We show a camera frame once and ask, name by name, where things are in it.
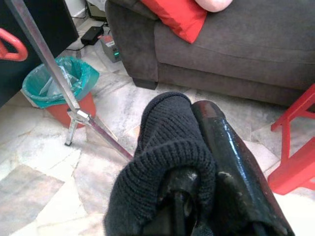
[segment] red handle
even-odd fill
[[[4,44],[1,42],[1,38],[10,43],[17,51],[17,53],[11,53],[7,50]],[[23,61],[28,57],[28,51],[24,44],[14,35],[8,31],[0,28],[0,59]]]

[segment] pink pillow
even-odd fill
[[[218,12],[226,9],[233,0],[195,0],[203,9]]]
[[[141,0],[183,40],[193,43],[206,20],[207,11],[194,0]]]

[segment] trash bin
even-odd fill
[[[82,110],[95,116],[95,104],[89,92],[96,84],[99,73],[87,63],[74,57],[57,58],[56,63],[71,86]],[[67,114],[69,107],[43,64],[27,75],[22,90],[37,106],[47,109],[64,126],[69,127],[70,117]]]

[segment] knitted fabric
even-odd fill
[[[198,202],[202,214],[208,214],[215,189],[214,161],[189,99],[167,92],[153,99],[143,113],[134,160],[120,172],[111,193],[104,221],[106,234],[138,235],[156,214],[165,172],[180,166],[199,171]]]

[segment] white wall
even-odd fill
[[[65,0],[65,3],[68,6],[71,16],[78,16],[84,11],[84,0]]]

